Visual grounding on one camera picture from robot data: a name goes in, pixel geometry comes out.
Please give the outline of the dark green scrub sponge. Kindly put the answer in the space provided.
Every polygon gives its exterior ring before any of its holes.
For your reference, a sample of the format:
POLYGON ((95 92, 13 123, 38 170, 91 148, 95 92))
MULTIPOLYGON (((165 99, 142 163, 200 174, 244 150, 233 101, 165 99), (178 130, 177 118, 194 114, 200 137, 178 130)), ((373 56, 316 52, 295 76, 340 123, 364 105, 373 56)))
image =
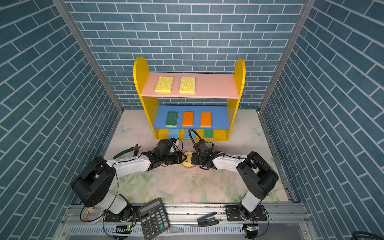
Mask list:
POLYGON ((176 127, 178 125, 179 112, 168 112, 166 118, 166 127, 176 127))

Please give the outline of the bright green sponge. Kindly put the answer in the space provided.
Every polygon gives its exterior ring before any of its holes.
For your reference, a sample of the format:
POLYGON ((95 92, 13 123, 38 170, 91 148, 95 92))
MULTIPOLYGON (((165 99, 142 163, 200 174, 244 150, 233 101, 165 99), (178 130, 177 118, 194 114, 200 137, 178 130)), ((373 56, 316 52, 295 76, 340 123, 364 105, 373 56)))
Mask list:
POLYGON ((205 139, 213 139, 214 138, 214 130, 204 130, 204 138, 205 139))

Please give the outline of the pale yellow sponge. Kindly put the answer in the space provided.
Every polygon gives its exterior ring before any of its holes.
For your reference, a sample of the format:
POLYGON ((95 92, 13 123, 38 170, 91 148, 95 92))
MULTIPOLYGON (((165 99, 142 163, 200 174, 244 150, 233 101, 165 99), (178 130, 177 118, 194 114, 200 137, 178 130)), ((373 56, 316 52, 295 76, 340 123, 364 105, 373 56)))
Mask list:
POLYGON ((201 112, 200 126, 202 128, 210 128, 212 126, 211 112, 201 112))

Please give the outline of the yellow smiley face sponge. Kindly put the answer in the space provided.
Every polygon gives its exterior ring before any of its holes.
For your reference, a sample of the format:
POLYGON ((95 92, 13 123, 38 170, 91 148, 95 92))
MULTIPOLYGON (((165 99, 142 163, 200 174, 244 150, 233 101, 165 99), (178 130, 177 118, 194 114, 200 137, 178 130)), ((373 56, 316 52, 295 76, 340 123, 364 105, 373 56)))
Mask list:
POLYGON ((187 152, 184 152, 184 155, 187 157, 183 162, 182 162, 182 166, 186 169, 191 169, 191 168, 195 168, 196 165, 192 164, 192 155, 193 155, 193 152, 192 151, 187 151, 187 152))

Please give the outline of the orange sponge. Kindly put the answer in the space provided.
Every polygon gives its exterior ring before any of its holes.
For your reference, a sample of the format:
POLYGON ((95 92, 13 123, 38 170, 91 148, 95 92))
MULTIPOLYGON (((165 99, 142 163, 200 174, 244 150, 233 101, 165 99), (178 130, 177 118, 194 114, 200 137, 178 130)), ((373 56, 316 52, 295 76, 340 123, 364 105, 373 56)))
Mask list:
POLYGON ((182 126, 192 127, 194 125, 194 112, 183 112, 182 126))

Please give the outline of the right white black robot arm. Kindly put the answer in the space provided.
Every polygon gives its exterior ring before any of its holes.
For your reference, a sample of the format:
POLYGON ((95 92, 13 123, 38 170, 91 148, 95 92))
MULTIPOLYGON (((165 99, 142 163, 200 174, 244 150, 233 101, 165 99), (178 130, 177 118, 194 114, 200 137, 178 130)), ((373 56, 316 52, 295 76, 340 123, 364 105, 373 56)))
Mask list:
POLYGON ((275 187, 279 179, 277 172, 257 152, 242 156, 214 152, 205 140, 194 143, 194 149, 192 164, 204 170, 227 170, 241 176, 248 191, 239 204, 239 212, 244 220, 254 218, 257 206, 275 187))

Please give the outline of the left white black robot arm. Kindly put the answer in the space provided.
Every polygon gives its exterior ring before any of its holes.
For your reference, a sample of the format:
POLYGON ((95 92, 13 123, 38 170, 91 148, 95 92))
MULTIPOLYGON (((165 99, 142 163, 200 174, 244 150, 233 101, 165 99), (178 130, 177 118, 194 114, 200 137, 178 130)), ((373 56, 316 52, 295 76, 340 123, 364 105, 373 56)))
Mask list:
POLYGON ((113 180, 161 165, 181 164, 187 159, 178 148, 182 143, 179 138, 161 139, 151 151, 131 158, 105 160, 96 157, 73 179, 71 188, 86 208, 101 207, 106 213, 118 216, 121 222, 130 221, 133 219, 132 205, 117 191, 110 190, 113 180))

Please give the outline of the yellow sponge front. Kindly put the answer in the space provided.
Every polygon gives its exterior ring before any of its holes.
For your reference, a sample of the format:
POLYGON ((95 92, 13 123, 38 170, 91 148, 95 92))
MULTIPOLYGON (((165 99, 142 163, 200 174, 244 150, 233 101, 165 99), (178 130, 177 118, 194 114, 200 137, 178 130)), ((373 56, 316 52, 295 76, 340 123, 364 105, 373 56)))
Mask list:
POLYGON ((156 93, 171 93, 173 87, 174 77, 160 76, 155 88, 156 93))

